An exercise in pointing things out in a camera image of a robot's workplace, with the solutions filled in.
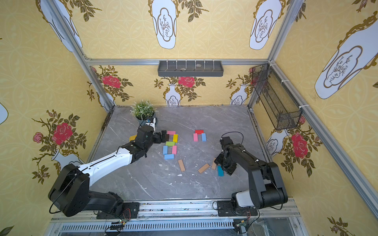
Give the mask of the green block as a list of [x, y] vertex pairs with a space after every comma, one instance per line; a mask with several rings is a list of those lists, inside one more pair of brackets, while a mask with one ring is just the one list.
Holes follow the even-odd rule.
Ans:
[[172, 141], [168, 141], [168, 142], [165, 143], [165, 145], [168, 146], [168, 147], [172, 147], [172, 146], [175, 146], [176, 143], [172, 142]]

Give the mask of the yellow block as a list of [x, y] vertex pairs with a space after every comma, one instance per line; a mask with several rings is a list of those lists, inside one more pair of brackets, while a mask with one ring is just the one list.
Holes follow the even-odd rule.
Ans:
[[173, 142], [175, 142], [175, 143], [178, 142], [178, 134], [173, 135]]

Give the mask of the wooden block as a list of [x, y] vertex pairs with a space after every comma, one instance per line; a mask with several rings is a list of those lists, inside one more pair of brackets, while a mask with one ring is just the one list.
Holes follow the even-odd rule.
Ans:
[[203, 172], [205, 172], [207, 169], [209, 169], [210, 168], [210, 165], [208, 164], [208, 163], [206, 163], [205, 165], [203, 165], [199, 170], [198, 170], [198, 172], [200, 173], [200, 174], [202, 174]]
[[186, 169], [185, 169], [185, 165], [182, 159], [178, 160], [178, 164], [179, 164], [179, 168], [181, 172], [185, 172]]
[[216, 170], [216, 168], [217, 168], [217, 164], [215, 163], [215, 158], [214, 158], [214, 160], [213, 160], [213, 162], [212, 162], [212, 165], [211, 165], [211, 169], [212, 170]]

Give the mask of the teal block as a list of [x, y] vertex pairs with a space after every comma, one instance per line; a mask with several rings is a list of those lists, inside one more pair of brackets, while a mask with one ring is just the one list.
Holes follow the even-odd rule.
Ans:
[[222, 169], [221, 166], [217, 167], [217, 171], [218, 171], [218, 176], [219, 177], [223, 177], [224, 176], [224, 171], [223, 171], [223, 169]]

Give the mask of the light blue block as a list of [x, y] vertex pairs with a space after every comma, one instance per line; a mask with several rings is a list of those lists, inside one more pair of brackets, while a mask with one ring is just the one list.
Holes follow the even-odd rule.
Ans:
[[206, 137], [205, 133], [201, 134], [201, 139], [202, 139], [203, 142], [207, 141], [207, 137]]
[[172, 159], [174, 159], [174, 154], [165, 154], [164, 159], [165, 160], [172, 160]]
[[168, 154], [168, 146], [163, 146], [163, 155]]

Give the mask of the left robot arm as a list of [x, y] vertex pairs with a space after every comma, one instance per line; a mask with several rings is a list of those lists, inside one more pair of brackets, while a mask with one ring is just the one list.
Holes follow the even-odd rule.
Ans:
[[113, 192], [90, 191], [90, 187], [119, 168], [146, 157], [152, 145], [168, 140], [166, 130], [155, 132], [151, 126], [142, 126], [138, 128], [134, 140], [119, 146], [115, 152], [79, 166], [66, 165], [58, 175], [48, 198], [66, 217], [84, 210], [98, 210], [111, 216], [122, 217], [127, 207], [121, 197]]

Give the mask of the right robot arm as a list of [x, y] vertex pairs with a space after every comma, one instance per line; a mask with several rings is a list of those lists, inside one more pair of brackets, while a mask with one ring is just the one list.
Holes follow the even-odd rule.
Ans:
[[230, 176], [238, 165], [248, 174], [249, 189], [232, 195], [236, 207], [262, 209], [288, 202], [287, 191], [276, 163], [258, 159], [242, 144], [233, 143], [230, 137], [222, 137], [220, 144], [222, 152], [214, 163]]

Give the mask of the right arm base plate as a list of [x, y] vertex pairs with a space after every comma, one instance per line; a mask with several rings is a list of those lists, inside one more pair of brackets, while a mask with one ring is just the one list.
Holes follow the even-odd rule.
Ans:
[[216, 201], [216, 206], [214, 209], [218, 211], [218, 216], [220, 217], [250, 217], [258, 216], [258, 211], [252, 206], [239, 206], [236, 199]]

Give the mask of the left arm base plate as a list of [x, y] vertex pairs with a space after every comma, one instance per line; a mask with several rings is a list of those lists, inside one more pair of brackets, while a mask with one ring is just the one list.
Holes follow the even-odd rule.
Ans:
[[137, 219], [139, 207], [139, 202], [122, 203], [110, 212], [99, 211], [96, 215], [96, 219]]

